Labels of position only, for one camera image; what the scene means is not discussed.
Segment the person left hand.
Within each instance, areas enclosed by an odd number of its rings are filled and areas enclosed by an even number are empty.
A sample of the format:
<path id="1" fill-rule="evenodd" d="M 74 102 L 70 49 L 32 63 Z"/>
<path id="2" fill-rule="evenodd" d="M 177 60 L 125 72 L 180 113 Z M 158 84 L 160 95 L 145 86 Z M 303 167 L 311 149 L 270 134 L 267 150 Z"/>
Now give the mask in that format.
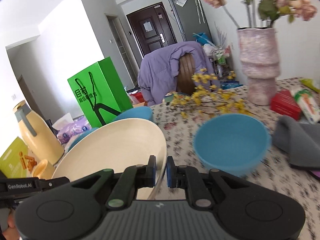
<path id="1" fill-rule="evenodd" d="M 8 216 L 8 228 L 14 229 L 15 228 L 15 221 L 14 221 L 14 211 L 11 210 Z"/>

